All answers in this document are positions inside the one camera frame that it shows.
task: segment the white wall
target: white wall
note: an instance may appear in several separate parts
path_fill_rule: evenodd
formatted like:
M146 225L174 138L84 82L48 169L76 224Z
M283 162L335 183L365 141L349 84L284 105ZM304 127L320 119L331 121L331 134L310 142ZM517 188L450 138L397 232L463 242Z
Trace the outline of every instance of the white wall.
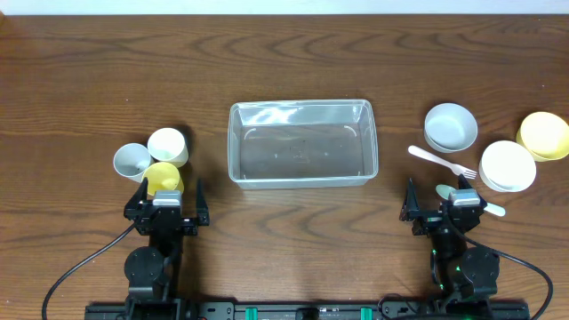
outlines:
M5 14L569 13L569 0L0 0Z

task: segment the yellow bowl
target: yellow bowl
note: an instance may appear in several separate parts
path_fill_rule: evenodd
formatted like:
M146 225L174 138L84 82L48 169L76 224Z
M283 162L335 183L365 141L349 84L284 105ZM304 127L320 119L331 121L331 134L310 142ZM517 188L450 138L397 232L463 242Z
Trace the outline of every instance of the yellow bowl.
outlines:
M558 160L569 154L569 125L549 112L535 112L524 119L516 142L530 151L535 161Z
M142 176L148 178L148 194L153 196L158 190L178 190L184 192L184 183L175 165L169 163L152 164Z

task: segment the wood grain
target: wood grain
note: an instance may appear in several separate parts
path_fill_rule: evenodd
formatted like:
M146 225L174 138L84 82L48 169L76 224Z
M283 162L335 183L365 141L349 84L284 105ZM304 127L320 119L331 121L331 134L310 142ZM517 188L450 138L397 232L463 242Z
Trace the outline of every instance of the wood grain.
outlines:
M495 140L513 140L536 110L569 120L566 16L7 17L0 31L0 318L37 319L61 274L121 233L137 188L111 161L157 128L191 132L185 180L206 181L212 225L186 241L188 297L378 300L423 296L429 240L397 220L405 183L421 203L455 184L406 154L427 148L422 122L442 101L468 107L476 144L445 156L471 168ZM361 188L243 191L227 175L228 111L238 101L367 99L380 173ZM499 194L503 219L471 236L529 260L556 292L544 319L569 317L567 160L538 165L532 187ZM191 187L185 210L191 212ZM131 234L57 290L51 319L79 319L90 301L126 296ZM501 263L499 297L535 312L546 286Z

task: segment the black mount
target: black mount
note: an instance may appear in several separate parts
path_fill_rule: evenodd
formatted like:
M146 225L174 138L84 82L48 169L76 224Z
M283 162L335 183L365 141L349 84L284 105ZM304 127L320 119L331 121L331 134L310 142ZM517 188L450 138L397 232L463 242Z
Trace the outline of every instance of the black mount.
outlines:
M492 319L528 320L523 301L490 301L497 292L498 257L483 248L468 248L443 217L468 232L480 223L486 201L459 177L459 190L451 193L438 210L422 210L409 180L399 219L413 221L413 234L431 239L432 277L441 293L429 300L412 300L392 295L379 303L330 304L240 304L202 302L177 296L182 238L196 236L198 226L209 225L209 211L201 184L196 190L196 217L181 217L180 193L158 192L150 202L144 180L124 208L124 216L136 223L142 236L150 236L149 246L133 251L126 259L124 273L129 279L125 304L94 303L85 308L85 320L383 320L396 316L452 314L484 316Z

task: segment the fork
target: fork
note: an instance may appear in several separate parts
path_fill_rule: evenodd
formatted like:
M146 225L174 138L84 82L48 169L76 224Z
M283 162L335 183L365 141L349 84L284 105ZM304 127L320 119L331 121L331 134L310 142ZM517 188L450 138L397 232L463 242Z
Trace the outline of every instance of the fork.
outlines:
M444 165L445 167L451 169L453 171L454 174L456 175L464 175L464 178L466 179L475 179L477 177L477 172L470 170L469 168L465 168L462 165L459 164L451 164L450 162L433 155L432 153L425 151L419 147L415 147L415 146L410 146L408 148L409 153L414 155L414 156L418 156L419 158L423 158L425 160L429 160L432 161L436 164L441 164Z

